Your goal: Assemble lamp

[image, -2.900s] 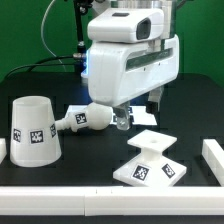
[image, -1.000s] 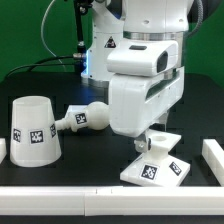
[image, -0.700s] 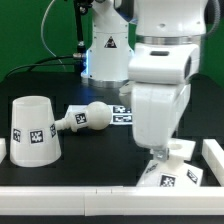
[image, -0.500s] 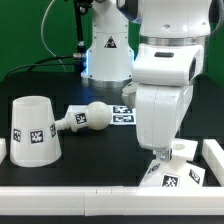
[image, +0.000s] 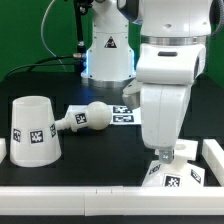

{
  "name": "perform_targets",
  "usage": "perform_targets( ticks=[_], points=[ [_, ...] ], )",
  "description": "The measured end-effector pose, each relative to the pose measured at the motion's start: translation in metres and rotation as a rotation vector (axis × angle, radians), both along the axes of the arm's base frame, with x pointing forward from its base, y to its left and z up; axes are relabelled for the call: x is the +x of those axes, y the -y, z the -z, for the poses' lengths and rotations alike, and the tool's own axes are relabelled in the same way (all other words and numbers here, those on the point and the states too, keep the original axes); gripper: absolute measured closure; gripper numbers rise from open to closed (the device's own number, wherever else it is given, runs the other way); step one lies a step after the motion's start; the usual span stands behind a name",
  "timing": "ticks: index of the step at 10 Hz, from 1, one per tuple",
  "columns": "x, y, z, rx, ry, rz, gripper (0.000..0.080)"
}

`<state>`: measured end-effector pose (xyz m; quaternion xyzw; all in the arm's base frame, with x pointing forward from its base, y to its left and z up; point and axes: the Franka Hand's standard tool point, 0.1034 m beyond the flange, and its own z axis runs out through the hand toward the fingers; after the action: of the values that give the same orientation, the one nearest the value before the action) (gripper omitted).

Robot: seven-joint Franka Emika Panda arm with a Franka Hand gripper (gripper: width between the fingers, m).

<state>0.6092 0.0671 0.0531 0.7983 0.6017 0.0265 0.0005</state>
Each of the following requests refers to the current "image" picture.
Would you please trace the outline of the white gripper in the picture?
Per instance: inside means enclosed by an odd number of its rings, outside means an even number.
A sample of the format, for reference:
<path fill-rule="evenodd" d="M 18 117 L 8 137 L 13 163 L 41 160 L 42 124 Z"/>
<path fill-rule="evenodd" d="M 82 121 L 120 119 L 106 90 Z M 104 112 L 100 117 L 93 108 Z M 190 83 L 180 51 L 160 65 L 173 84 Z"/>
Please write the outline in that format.
<path fill-rule="evenodd" d="M 140 109 L 143 142 L 159 151 L 161 163 L 174 159 L 191 88 L 205 60 L 202 44 L 140 47 L 136 78 L 124 88 L 122 98 L 128 108 Z"/>

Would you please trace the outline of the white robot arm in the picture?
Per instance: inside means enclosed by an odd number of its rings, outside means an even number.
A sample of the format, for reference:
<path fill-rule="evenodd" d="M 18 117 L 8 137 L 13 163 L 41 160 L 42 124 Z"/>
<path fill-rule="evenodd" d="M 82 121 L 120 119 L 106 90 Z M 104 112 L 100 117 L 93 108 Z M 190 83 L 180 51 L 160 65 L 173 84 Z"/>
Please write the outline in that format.
<path fill-rule="evenodd" d="M 125 82 L 125 104 L 141 110 L 142 138 L 170 164 L 195 79 L 206 62 L 214 0 L 93 0 L 93 40 L 83 80 Z M 216 0 L 224 21 L 224 1 Z"/>

